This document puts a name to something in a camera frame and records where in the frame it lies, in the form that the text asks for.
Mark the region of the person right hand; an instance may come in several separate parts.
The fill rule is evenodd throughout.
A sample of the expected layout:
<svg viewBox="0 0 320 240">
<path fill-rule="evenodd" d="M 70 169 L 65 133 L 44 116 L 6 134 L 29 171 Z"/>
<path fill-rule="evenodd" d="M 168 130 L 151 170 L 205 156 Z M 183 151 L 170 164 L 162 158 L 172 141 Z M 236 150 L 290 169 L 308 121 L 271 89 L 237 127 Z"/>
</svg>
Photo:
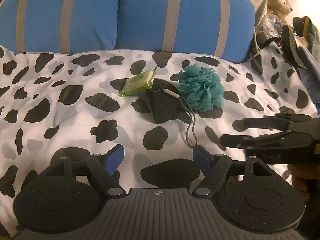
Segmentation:
<svg viewBox="0 0 320 240">
<path fill-rule="evenodd" d="M 292 186 L 308 202 L 312 193 L 307 181 L 319 180 L 319 164 L 288 164 L 287 168 L 292 176 Z"/>
</svg>

